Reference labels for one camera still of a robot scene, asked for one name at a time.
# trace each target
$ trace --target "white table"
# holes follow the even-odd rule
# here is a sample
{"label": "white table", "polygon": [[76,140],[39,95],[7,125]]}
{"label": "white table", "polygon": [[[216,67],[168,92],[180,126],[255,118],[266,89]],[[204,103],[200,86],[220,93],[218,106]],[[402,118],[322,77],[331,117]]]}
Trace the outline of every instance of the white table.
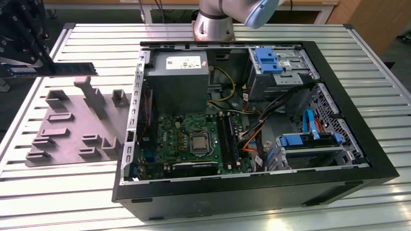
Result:
{"label": "white table", "polygon": [[[143,223],[111,202],[116,162],[27,168],[49,90],[80,94],[73,78],[37,78],[0,145],[0,228],[93,230],[410,230],[411,96],[354,30],[332,25],[235,25],[238,40],[314,40],[400,177],[330,205]],[[93,62],[101,93],[131,92],[139,42],[192,40],[189,24],[76,25],[52,50],[59,62]]]}

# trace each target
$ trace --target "motherboard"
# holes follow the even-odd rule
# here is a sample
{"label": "motherboard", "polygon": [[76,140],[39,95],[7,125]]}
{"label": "motherboard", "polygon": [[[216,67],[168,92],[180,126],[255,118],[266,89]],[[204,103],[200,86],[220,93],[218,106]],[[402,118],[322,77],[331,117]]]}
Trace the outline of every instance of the motherboard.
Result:
{"label": "motherboard", "polygon": [[187,177],[208,175],[207,171],[216,171],[218,175],[251,172],[250,157],[242,158],[238,151],[236,136],[243,130],[236,113],[160,116],[157,146],[143,151],[140,176],[156,180],[171,177],[169,174]]}

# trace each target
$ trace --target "floor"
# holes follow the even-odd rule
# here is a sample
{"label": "floor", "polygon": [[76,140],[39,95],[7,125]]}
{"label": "floor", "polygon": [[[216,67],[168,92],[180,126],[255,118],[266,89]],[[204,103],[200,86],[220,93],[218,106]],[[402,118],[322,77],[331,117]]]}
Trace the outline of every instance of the floor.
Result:
{"label": "floor", "polygon": [[[59,10],[57,18],[48,19],[51,40],[48,46],[52,48],[60,34],[64,23],[143,23],[140,13],[136,10]],[[152,11],[153,22],[161,23],[159,11]],[[167,11],[164,20],[167,23],[189,23],[192,20],[191,10]],[[382,55],[384,62],[395,62],[392,73],[411,91],[411,43],[403,44],[395,40],[391,47]],[[13,121],[27,92],[33,84],[33,79],[8,79],[9,92],[0,93],[0,141]]]}

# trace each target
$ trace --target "open computer tower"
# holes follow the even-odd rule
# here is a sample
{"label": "open computer tower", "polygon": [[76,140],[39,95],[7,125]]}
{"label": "open computer tower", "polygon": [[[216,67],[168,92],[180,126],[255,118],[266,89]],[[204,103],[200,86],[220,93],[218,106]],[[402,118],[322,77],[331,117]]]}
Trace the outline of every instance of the open computer tower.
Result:
{"label": "open computer tower", "polygon": [[395,177],[314,42],[141,43],[112,198],[139,219],[328,204]]}

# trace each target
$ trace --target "sticker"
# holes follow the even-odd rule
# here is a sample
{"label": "sticker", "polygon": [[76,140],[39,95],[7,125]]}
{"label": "sticker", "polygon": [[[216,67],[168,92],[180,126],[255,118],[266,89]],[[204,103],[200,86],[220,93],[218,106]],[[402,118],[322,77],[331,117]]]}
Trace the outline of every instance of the sticker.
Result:
{"label": "sticker", "polygon": [[12,72],[25,72],[25,73],[36,73],[36,70],[32,67],[12,67]]}
{"label": "sticker", "polygon": [[243,100],[248,102],[248,94],[243,93]]}
{"label": "sticker", "polygon": [[200,69],[201,60],[199,56],[171,56],[165,61],[165,69]]}
{"label": "sticker", "polygon": [[255,160],[256,160],[258,165],[260,165],[260,167],[263,167],[263,160],[258,155],[256,155]]}
{"label": "sticker", "polygon": [[290,62],[288,61],[280,61],[280,65],[282,66],[290,66]]}
{"label": "sticker", "polygon": [[335,1],[323,1],[323,5],[336,5],[338,2]]}

